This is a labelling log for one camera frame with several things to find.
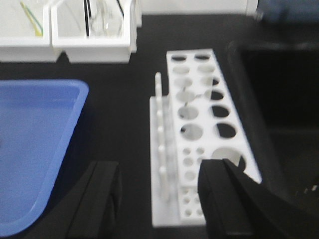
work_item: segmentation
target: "black sink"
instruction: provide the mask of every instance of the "black sink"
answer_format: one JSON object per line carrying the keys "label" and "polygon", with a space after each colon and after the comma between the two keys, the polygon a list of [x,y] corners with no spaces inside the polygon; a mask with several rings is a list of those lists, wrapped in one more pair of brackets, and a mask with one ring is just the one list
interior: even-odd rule
{"label": "black sink", "polygon": [[319,215],[319,47],[255,43],[231,48],[243,103],[257,102],[251,115],[266,131],[259,140],[270,139],[262,151],[274,151],[292,201]]}

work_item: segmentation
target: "wire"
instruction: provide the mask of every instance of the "wire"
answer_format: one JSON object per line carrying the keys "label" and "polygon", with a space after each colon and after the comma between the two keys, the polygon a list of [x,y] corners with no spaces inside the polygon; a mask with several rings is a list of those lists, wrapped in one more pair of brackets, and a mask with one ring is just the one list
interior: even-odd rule
{"label": "wire", "polygon": [[35,35],[36,36],[43,36],[43,27],[41,26],[39,21],[36,19],[36,17],[33,15],[31,10],[22,1],[20,2],[20,5],[21,5],[25,15],[27,16],[27,18],[31,22],[31,24],[34,28],[34,31],[35,31]]}
{"label": "wire", "polygon": [[87,5],[87,0],[83,0],[83,2],[84,2],[84,16],[85,16],[86,36],[90,36],[89,21],[88,21],[88,5]]}

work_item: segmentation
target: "white storage bin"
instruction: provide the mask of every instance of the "white storage bin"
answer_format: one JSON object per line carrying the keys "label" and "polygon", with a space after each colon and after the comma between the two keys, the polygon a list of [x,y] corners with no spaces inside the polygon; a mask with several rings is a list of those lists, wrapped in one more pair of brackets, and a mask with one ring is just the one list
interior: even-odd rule
{"label": "white storage bin", "polygon": [[[51,41],[50,5],[53,2],[54,0],[0,0],[0,61],[55,62],[57,60],[61,51],[53,49]],[[36,23],[34,21],[32,25],[26,8],[41,25],[43,36],[39,34],[36,36],[34,28]]]}
{"label": "white storage bin", "polygon": [[53,47],[66,52],[71,63],[121,62],[127,63],[136,52],[137,22],[141,25],[141,11],[136,0],[121,1],[121,34],[116,36],[87,36],[83,0],[60,0],[52,7]]}

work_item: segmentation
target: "blue plastic tray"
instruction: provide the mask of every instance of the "blue plastic tray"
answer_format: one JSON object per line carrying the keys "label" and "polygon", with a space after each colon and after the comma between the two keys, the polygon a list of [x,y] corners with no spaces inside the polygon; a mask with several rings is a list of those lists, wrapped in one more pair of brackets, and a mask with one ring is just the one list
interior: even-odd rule
{"label": "blue plastic tray", "polygon": [[0,81],[0,237],[43,212],[87,94],[78,80]]}

